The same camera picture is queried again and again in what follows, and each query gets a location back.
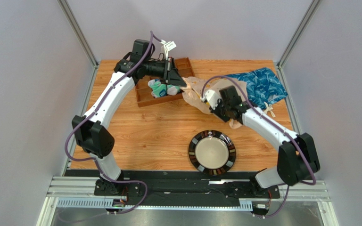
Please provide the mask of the translucent white plastic bag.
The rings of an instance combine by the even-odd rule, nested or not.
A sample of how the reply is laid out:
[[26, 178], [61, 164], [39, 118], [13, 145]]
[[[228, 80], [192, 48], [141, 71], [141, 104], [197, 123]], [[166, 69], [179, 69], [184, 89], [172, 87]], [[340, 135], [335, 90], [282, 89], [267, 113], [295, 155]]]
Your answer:
[[[243, 89], [243, 93], [245, 95], [248, 96], [248, 94], [254, 94], [253, 91], [248, 92], [246, 89], [246, 85], [248, 84], [245, 81], [239, 81], [236, 78], [230, 78], [231, 80], [233, 80], [234, 82], [236, 82], [241, 88]], [[209, 104], [205, 104], [203, 102], [201, 102], [201, 92], [203, 90], [204, 84], [206, 82], [206, 80], [204, 79], [199, 79], [197, 77], [187, 77], [183, 79], [187, 86], [186, 87], [181, 87], [180, 89], [182, 91], [184, 91], [184, 93], [182, 94], [183, 99], [185, 100], [185, 102], [187, 102], [189, 105], [199, 109], [202, 113], [204, 114], [211, 114], [210, 110], [209, 110]], [[221, 88], [225, 88], [229, 85], [234, 85], [230, 80], [225, 79], [225, 78], [220, 78], [220, 79], [214, 79], [211, 80], [210, 82], [208, 82], [205, 85], [205, 91], [208, 91], [209, 89], [214, 90], [216, 92], [216, 94], [219, 95], [219, 90]], [[265, 114], [268, 114], [268, 112], [271, 114], [271, 116], [274, 118], [276, 115], [273, 112], [273, 107], [272, 104], [269, 104], [267, 102], [262, 101], [262, 104], [265, 105], [265, 107], [263, 108], [263, 111]], [[232, 129], [237, 129], [239, 127], [242, 126], [242, 124], [240, 122], [237, 122], [236, 120], [233, 119], [229, 119], [226, 120], [226, 122], [229, 123], [229, 126]]]

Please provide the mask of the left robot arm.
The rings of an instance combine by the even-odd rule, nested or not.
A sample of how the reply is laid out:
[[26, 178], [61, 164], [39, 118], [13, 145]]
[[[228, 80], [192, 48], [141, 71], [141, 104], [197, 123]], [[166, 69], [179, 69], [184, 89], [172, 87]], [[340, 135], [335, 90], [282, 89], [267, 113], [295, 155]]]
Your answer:
[[152, 59], [155, 46], [151, 41], [136, 39], [128, 52], [115, 66], [111, 80], [95, 104], [84, 114], [72, 119], [74, 137], [78, 146], [89, 154], [99, 167], [100, 177], [96, 187], [109, 194], [118, 195], [125, 190], [123, 172], [112, 154], [115, 139], [108, 131], [111, 119], [126, 95], [144, 76], [158, 77], [166, 85], [185, 87], [168, 56], [176, 47], [173, 41], [160, 40], [162, 59]]

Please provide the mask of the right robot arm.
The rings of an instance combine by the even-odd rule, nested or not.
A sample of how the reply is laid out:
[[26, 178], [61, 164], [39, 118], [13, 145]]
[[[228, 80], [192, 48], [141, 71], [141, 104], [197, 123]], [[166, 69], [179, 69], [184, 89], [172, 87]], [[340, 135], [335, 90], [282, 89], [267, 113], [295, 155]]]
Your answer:
[[235, 86], [225, 87], [219, 92], [209, 89], [201, 100], [207, 103], [210, 112], [222, 121], [238, 121], [253, 129], [277, 150], [277, 165], [250, 177], [254, 194], [262, 194], [267, 188], [282, 184], [316, 184], [314, 174], [321, 166], [311, 135], [298, 134], [277, 123], [259, 107], [242, 97]]

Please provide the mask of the brown wooden organizer tray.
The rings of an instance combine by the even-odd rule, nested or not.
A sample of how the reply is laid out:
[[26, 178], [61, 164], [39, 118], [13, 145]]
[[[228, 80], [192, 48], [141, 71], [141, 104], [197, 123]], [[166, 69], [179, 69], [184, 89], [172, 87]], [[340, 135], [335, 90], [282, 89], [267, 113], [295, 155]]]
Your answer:
[[[178, 69], [180, 76], [187, 77], [195, 77], [193, 72], [190, 60], [188, 57], [177, 58], [174, 60], [175, 66]], [[155, 97], [152, 94], [153, 89], [148, 85], [150, 81], [160, 81], [157, 77], [153, 76], [145, 76], [141, 79], [137, 85], [135, 86], [136, 99], [138, 107], [146, 107], [150, 105], [161, 104], [165, 102], [170, 102], [178, 99], [182, 99], [183, 90], [179, 90], [177, 94], [170, 95], [171, 92], [166, 90], [166, 95], [162, 97]]]

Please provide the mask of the teal white sock bundle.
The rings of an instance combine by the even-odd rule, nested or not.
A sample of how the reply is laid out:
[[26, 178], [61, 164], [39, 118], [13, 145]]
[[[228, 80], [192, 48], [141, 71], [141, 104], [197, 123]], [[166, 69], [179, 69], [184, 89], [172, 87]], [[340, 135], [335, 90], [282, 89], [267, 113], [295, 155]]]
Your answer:
[[153, 98], [160, 98], [167, 95], [175, 96], [181, 92], [180, 87], [163, 84], [159, 79], [153, 79], [148, 82], [148, 86], [152, 89]]

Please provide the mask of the blue patterned cloth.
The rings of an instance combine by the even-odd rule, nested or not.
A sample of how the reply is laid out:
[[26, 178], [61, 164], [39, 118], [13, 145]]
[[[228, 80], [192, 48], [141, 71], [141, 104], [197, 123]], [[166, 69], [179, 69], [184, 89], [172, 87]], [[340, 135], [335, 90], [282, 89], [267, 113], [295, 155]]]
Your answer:
[[288, 96], [276, 74], [268, 67], [228, 76], [245, 82], [247, 97], [263, 110]]

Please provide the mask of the black rimmed beige plate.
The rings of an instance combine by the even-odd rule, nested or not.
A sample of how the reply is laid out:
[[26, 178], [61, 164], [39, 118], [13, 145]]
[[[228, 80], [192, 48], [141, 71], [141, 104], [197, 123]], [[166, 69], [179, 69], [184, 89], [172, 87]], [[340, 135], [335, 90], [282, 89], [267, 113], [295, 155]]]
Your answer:
[[204, 130], [191, 139], [188, 157], [198, 171], [219, 176], [234, 166], [237, 152], [233, 141], [226, 134], [217, 130]]

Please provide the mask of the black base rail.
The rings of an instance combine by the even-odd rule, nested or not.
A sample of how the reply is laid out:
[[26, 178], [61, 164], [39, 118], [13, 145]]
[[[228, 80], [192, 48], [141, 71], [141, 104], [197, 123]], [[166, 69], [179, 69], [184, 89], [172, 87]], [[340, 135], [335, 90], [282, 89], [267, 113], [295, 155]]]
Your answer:
[[271, 201], [282, 198], [282, 182], [269, 188], [252, 184], [254, 172], [228, 172], [208, 176], [197, 171], [125, 170], [123, 184], [106, 181], [97, 170], [70, 169], [65, 177], [91, 179], [91, 194], [108, 198], [105, 209], [120, 212], [135, 204], [139, 208], [222, 208], [268, 210]]

